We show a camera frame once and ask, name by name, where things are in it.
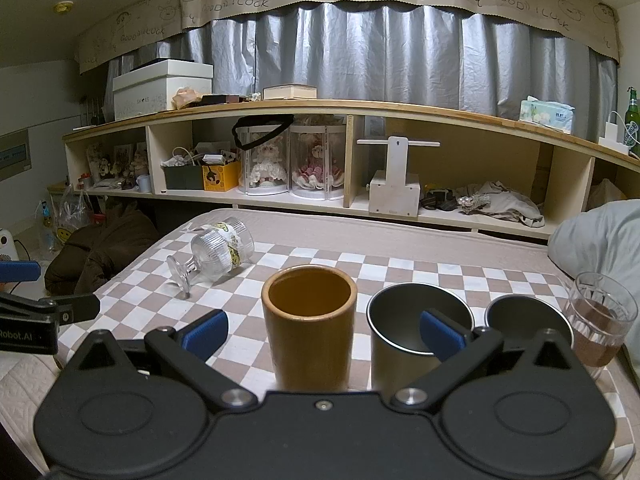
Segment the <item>clear stemmed glass cup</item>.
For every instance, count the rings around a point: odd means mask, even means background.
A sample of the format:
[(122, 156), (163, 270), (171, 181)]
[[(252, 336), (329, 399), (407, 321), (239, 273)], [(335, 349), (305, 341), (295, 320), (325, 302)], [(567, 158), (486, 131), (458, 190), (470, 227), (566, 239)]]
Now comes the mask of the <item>clear stemmed glass cup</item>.
[(224, 276), (249, 263), (255, 243), (246, 225), (235, 217), (196, 230), (191, 240), (191, 257), (180, 262), (175, 256), (166, 259), (172, 280), (184, 296), (194, 285), (216, 283)]

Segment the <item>large steel cup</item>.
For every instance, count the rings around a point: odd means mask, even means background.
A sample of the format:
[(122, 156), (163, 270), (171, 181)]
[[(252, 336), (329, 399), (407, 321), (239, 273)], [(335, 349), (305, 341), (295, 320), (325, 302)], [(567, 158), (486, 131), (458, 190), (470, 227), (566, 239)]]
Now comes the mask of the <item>large steel cup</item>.
[(385, 400), (439, 366), (439, 360), (420, 335), (420, 315), (427, 308), (439, 310), (468, 330), (474, 327), (473, 313), (466, 303), (433, 285), (388, 286), (368, 303), (371, 386)]

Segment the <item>brown bamboo cup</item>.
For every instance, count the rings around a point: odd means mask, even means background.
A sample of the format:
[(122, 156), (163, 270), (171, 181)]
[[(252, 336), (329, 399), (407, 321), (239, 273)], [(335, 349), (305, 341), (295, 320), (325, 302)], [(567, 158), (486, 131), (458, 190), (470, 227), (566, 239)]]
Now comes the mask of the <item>brown bamboo cup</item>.
[(262, 310), (280, 389), (347, 389), (356, 303), (352, 278), (328, 266), (292, 266), (265, 281)]

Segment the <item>small white cup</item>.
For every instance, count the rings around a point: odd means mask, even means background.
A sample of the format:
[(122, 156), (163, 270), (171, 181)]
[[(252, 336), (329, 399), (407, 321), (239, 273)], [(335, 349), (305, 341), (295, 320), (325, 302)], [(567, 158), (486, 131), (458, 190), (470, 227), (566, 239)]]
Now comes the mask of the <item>small white cup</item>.
[(137, 177), (137, 186), (141, 193), (151, 192), (151, 177), (148, 174)]

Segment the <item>clear plastic bag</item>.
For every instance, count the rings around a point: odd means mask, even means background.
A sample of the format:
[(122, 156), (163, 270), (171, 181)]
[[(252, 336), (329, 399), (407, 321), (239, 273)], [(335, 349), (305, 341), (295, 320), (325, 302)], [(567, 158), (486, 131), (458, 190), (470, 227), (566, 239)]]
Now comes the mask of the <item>clear plastic bag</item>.
[(91, 217), (86, 197), (85, 192), (76, 194), (73, 190), (67, 190), (58, 203), (54, 215), (54, 235), (62, 245), (72, 234), (90, 226)]

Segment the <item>checkered table cloth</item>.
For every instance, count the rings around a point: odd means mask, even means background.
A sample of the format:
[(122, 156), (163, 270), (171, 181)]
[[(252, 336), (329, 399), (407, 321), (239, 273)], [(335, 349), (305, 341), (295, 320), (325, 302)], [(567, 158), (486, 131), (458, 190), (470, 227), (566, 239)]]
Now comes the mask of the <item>checkered table cloth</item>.
[(347, 388), (357, 289), (306, 264), (262, 286), (279, 387), (256, 396), (208, 358), (224, 312), (140, 341), (90, 333), (37, 413), (53, 479), (597, 479), (614, 439), (603, 393), (564, 336), (513, 347), (442, 289), (383, 289), (375, 311), (434, 370)]

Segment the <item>clear glass with brown drink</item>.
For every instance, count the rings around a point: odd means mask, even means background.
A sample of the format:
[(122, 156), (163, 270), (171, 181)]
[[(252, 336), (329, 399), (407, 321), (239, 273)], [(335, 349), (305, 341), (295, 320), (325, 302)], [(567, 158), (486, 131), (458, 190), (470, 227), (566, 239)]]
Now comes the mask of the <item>clear glass with brown drink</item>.
[(574, 279), (562, 309), (573, 330), (573, 350), (593, 379), (616, 357), (637, 321), (637, 301), (618, 281), (597, 272)]

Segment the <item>crumpled grey clothes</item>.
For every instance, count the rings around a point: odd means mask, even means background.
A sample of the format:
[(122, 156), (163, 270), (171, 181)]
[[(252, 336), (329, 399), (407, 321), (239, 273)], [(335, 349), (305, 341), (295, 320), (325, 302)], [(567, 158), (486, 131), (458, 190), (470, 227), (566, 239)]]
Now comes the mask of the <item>crumpled grey clothes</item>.
[(456, 188), (454, 198), (464, 214), (484, 214), (491, 218), (542, 228), (546, 224), (538, 206), (526, 195), (500, 181), (469, 184)]

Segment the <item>dark green box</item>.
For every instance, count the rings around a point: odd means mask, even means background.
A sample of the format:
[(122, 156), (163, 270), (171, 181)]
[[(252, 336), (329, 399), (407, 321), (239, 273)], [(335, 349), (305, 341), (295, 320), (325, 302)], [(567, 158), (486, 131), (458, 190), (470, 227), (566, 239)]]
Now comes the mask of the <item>dark green box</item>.
[(168, 190), (202, 190), (203, 167), (198, 165), (163, 167)]

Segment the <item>white wooden stand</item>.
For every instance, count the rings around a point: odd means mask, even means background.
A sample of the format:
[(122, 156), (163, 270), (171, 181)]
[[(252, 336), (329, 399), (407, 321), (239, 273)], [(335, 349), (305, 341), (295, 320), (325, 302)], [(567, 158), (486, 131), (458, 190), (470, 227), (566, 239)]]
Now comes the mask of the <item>white wooden stand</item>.
[(414, 219), (419, 213), (421, 185), (408, 173), (409, 148), (439, 148), (438, 141), (409, 140), (405, 136), (359, 139), (358, 145), (386, 147), (385, 170), (378, 170), (369, 183), (369, 212), (378, 216)]

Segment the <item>doll in clear case left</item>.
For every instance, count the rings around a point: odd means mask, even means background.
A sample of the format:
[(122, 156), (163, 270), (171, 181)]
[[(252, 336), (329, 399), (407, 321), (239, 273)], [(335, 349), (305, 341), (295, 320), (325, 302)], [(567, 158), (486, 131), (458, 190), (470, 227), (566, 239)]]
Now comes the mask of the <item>doll in clear case left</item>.
[(243, 144), (258, 141), (254, 148), (240, 153), (241, 174), (239, 186), (245, 195), (265, 196), (286, 193), (290, 190), (290, 166), (288, 166), (288, 138), (279, 133), (268, 140), (273, 126), (239, 128)]

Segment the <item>doll in clear case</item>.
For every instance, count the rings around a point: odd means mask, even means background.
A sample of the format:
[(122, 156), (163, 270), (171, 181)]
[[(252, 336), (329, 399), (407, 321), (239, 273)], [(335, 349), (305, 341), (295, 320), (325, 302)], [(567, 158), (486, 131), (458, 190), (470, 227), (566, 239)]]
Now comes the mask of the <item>doll in clear case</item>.
[(268, 140), (273, 126), (239, 128), (243, 144), (258, 141), (254, 148), (240, 153), (241, 174), (239, 186), (245, 195), (265, 196), (286, 193), (290, 190), (290, 166), (288, 166), (288, 138), (279, 133)]
[(288, 137), (291, 193), (307, 200), (342, 198), (346, 127), (294, 125)]

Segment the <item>beige flat box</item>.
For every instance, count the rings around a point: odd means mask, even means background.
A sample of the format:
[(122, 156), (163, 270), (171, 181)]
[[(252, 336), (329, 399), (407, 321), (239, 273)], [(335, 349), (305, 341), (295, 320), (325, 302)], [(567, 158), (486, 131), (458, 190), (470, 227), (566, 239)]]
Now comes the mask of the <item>beige flat box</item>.
[(316, 87), (306, 84), (279, 84), (262, 89), (262, 99), (270, 100), (312, 100), (318, 98)]

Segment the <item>ceiling smoke detector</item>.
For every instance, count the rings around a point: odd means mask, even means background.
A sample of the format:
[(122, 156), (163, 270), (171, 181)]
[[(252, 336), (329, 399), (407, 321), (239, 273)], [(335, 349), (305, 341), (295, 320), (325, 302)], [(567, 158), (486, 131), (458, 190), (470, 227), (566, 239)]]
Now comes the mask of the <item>ceiling smoke detector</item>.
[(73, 3), (73, 1), (59, 1), (53, 6), (53, 11), (56, 14), (64, 15), (73, 10), (74, 5), (75, 3)]

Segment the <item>green glass bottle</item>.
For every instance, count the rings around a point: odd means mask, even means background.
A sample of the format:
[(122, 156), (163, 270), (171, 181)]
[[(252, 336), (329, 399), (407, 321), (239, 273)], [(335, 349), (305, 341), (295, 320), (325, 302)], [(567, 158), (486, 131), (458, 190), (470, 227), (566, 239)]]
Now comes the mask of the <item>green glass bottle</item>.
[(624, 117), (624, 143), (629, 154), (640, 157), (640, 113), (638, 92), (634, 87), (628, 88), (629, 102)]

